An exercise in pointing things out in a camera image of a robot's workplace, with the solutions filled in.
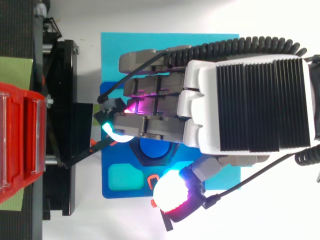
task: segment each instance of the black metal frame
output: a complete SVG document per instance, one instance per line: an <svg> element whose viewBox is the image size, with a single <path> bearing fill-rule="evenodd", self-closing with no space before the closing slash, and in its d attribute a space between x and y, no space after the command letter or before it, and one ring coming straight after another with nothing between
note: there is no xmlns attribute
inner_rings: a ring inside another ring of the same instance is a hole
<svg viewBox="0 0 320 240"><path fill-rule="evenodd" d="M76 47L73 40L56 41L43 55L42 92L54 100L47 110L46 154L57 161L46 165L43 174L43 220L50 220L51 210L62 210L63 216L74 212L76 166L66 169L63 164L90 147L93 104L76 103Z"/></svg>

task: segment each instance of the screw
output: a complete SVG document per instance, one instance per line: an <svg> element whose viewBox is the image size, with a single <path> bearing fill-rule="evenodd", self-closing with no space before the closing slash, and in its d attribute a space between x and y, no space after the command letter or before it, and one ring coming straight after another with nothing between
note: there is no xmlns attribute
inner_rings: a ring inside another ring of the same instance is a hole
<svg viewBox="0 0 320 240"><path fill-rule="evenodd" d="M79 55L79 47L78 46L74 46L73 47L73 54L74 55Z"/></svg>
<svg viewBox="0 0 320 240"><path fill-rule="evenodd" d="M36 7L34 8L34 15L36 17L40 18L46 18L47 17L47 8L46 5L43 3L38 3Z"/></svg>
<svg viewBox="0 0 320 240"><path fill-rule="evenodd" d="M51 105L54 104L54 100L51 98L50 94L45 98L46 107L49 109Z"/></svg>

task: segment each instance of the led light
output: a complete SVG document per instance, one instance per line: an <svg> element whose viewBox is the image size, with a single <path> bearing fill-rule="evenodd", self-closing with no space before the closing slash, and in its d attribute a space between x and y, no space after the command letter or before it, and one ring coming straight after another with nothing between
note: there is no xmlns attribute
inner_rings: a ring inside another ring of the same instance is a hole
<svg viewBox="0 0 320 240"><path fill-rule="evenodd" d="M118 143L126 143L134 138L133 136L119 135L119 134L114 133L111 125L108 122L106 122L102 126L102 129L110 136L110 138L112 138L113 140L115 140Z"/></svg>
<svg viewBox="0 0 320 240"><path fill-rule="evenodd" d="M188 200L188 188L178 170L170 170L160 178L154 187L153 199L165 213Z"/></svg>

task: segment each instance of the black cable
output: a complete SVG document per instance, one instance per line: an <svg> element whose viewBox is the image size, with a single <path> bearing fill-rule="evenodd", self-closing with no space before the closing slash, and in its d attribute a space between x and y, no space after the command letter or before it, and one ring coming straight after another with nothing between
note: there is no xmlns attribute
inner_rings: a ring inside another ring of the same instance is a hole
<svg viewBox="0 0 320 240"><path fill-rule="evenodd" d="M106 91L105 93L101 94L98 97L97 102L99 104L102 104L103 102L108 100L108 95L110 93L112 93L116 88L118 88L121 84L124 84L130 78L132 78L133 76L137 75L137 73L139 73L140 71L142 71L143 69L148 67L150 64L154 63L155 61L157 61L158 59L162 58L164 55L167 55L167 54L170 54L170 52L169 51L162 51L159 54L157 54L156 56L154 56L153 58L151 58L148 61L146 61L144 64L142 64L141 66L136 68L134 71L130 72L127 76L122 78L120 81L118 81L116 84L114 84L108 91Z"/></svg>
<svg viewBox="0 0 320 240"><path fill-rule="evenodd" d="M279 163L283 162L284 160L288 159L289 157L295 155L295 161L300 166L308 166L313 164L320 164L320 144L314 147L306 148L302 151L296 152L296 153L290 153L287 155L284 155L280 157L279 159L275 160L273 163L269 164L268 166L264 167L260 171L257 171L252 176L248 177L246 180L240 182L239 184L231 187L230 189L220 193L209 196L203 207L205 209L210 208L214 204L216 204L217 201L219 201L222 197L234 192L235 190L241 188L242 186L246 185L247 183L251 182L256 177L260 176L261 174L265 173L269 169L273 168L274 166L278 165Z"/></svg>
<svg viewBox="0 0 320 240"><path fill-rule="evenodd" d="M294 155L294 153L291 153L291 154L287 154L287 155L284 155L284 156L280 157L279 159L275 160L273 163L269 164L268 166L262 168L260 171L257 171L252 176L248 177L246 180L243 180L239 184L237 184L237 185L231 187L230 189L218 194L219 197L222 198L222 197L234 192L235 190L237 190L237 189L241 188L243 185L251 182L256 177L259 177L261 174L265 173L269 169L273 168L274 166L278 165L279 163L283 162L284 160L288 159L289 157L291 157L293 155Z"/></svg>
<svg viewBox="0 0 320 240"><path fill-rule="evenodd" d="M225 57L241 54L288 54L302 57L307 49L299 48L298 42L293 43L291 39L285 40L283 37L241 37L174 50L165 56L164 62L168 68L176 68L186 67L191 60L219 62Z"/></svg>

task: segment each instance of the clear plastic lid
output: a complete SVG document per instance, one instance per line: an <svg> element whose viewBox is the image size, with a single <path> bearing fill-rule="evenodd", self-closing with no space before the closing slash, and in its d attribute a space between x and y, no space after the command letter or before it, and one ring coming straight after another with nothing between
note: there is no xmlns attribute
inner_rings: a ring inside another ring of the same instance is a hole
<svg viewBox="0 0 320 240"><path fill-rule="evenodd" d="M8 93L0 92L0 190L7 182L7 98Z"/></svg>
<svg viewBox="0 0 320 240"><path fill-rule="evenodd" d="M36 100L36 139L35 139L35 171L39 174L45 170L47 105L45 100Z"/></svg>

